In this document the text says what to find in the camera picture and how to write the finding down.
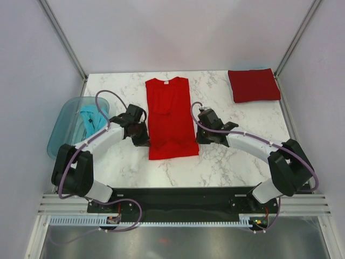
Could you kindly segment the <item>right aluminium frame post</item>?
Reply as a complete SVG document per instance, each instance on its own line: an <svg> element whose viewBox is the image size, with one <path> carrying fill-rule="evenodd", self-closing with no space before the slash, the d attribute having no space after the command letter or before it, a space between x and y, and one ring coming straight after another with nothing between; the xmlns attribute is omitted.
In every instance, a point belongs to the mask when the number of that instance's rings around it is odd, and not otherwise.
<svg viewBox="0 0 345 259"><path fill-rule="evenodd" d="M323 0L313 0L310 7L308 8L302 22L300 23L296 33L294 34L287 50L285 51L278 67L274 71L275 79L278 79L281 75L282 71L284 70L286 64L290 60L294 50L296 49L297 45L302 39L302 36L306 32L307 28L309 27L310 23L312 22L314 16L316 15L319 7L323 3Z"/></svg>

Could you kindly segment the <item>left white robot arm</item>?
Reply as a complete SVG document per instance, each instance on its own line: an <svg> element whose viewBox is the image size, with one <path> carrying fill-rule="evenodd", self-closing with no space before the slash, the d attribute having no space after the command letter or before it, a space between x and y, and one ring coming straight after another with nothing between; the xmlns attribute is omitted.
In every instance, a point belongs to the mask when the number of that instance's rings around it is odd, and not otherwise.
<svg viewBox="0 0 345 259"><path fill-rule="evenodd" d="M127 137L136 147L149 147L150 137L142 117L147 119L146 111L130 104L125 113L110 118L91 137L75 145L61 145L51 177L51 182L58 187L59 198L84 197L99 202L106 212L115 211L118 198L112 195L110 186L95 180L94 160Z"/></svg>

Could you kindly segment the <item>folded dark red t shirt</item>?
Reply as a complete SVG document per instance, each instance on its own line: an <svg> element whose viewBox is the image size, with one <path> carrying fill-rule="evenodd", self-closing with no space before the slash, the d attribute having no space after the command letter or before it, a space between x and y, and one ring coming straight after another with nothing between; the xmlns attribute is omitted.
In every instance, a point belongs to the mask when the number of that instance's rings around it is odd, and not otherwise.
<svg viewBox="0 0 345 259"><path fill-rule="evenodd" d="M281 99L281 93L271 69L228 70L228 76L235 103Z"/></svg>

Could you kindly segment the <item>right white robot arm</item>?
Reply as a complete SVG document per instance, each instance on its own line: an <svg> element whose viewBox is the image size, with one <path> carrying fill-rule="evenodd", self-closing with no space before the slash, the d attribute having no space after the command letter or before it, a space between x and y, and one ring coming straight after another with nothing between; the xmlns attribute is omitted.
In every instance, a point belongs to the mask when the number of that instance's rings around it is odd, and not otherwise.
<svg viewBox="0 0 345 259"><path fill-rule="evenodd" d="M293 196L315 177L300 144L293 139L268 141L245 131L236 123L223 123L213 109L206 107L199 109L195 122L198 144L214 143L239 149L268 164L271 177L256 185L247 195L247 206L252 212L260 212L273 198Z"/></svg>

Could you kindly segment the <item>aluminium frame post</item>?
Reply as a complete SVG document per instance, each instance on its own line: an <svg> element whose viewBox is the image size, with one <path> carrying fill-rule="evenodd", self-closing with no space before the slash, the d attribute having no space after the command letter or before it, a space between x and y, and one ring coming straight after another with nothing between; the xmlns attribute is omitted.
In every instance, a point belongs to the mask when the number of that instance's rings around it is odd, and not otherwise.
<svg viewBox="0 0 345 259"><path fill-rule="evenodd" d="M70 44L67 36L65 35L63 28L61 27L56 15L54 14L53 9L51 8L49 2L47 0L38 0L39 5L42 7L43 12L47 16L53 30L55 31L58 39L60 40L64 50L66 51L69 59L71 60L73 66L77 70L79 76L86 82L88 79L88 75L85 72L84 68L82 67L77 55L75 54L72 45Z"/></svg>
<svg viewBox="0 0 345 259"><path fill-rule="evenodd" d="M282 71L284 70L286 64L290 60L294 50L296 49L297 45L302 39L302 36L306 32L307 28L309 27L310 23L312 22L314 16L316 15L319 7L323 3L323 0L313 0L310 7L308 8L302 22L300 23L296 33L294 34L287 50L285 51L278 67L274 71L275 79L278 79L281 75Z"/></svg>

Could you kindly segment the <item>left aluminium frame post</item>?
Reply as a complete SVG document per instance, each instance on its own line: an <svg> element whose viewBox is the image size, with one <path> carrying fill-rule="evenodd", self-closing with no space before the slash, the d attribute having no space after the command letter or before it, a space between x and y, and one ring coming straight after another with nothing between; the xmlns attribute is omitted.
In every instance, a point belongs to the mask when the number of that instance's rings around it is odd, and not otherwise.
<svg viewBox="0 0 345 259"><path fill-rule="evenodd" d="M66 51L69 59L71 60L73 66L77 70L79 76L86 82L88 79L88 75L85 72L84 68L82 67L77 55L75 54L72 45L70 44L67 36L65 35L63 28L61 27L56 15L54 14L53 9L51 8L49 2L47 0L38 0L39 5L42 7L43 12L47 16L53 30L55 31L58 39L60 40L64 50Z"/></svg>

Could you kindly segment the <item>bright red t shirt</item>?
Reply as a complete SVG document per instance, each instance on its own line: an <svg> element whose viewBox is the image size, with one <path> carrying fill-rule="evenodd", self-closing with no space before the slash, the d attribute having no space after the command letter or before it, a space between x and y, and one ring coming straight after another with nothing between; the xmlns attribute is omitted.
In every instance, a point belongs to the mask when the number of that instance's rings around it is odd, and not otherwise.
<svg viewBox="0 0 345 259"><path fill-rule="evenodd" d="M149 160L197 156L187 78L145 82L148 104Z"/></svg>

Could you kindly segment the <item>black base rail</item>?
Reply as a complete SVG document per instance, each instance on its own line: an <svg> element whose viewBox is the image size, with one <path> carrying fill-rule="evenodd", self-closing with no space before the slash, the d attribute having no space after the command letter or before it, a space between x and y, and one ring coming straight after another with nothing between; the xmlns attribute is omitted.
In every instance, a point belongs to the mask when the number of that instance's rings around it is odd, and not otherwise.
<svg viewBox="0 0 345 259"><path fill-rule="evenodd" d="M118 213L127 221L238 220L240 214L275 214L275 199L261 204L252 187L115 188L110 205L92 201L88 213Z"/></svg>

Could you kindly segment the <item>translucent blue plastic bin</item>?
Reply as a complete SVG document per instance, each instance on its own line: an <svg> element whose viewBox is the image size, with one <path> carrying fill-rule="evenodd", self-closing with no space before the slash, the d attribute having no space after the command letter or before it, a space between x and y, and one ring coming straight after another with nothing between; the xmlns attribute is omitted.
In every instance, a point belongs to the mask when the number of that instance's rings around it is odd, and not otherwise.
<svg viewBox="0 0 345 259"><path fill-rule="evenodd" d="M109 103L104 98L76 97L70 99L62 107L47 145L47 153L50 158L56 159L61 145L74 145L86 139L86 131L80 115L81 107L86 105L96 105L103 116L108 116Z"/></svg>

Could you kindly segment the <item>teal t shirt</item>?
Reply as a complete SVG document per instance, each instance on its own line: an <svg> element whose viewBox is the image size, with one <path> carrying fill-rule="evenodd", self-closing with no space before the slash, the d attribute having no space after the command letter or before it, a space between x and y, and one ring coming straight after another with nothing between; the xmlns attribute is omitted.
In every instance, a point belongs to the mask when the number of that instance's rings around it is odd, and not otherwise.
<svg viewBox="0 0 345 259"><path fill-rule="evenodd" d="M107 119L99 112L96 105L82 106L80 110L86 135L89 138L107 125Z"/></svg>

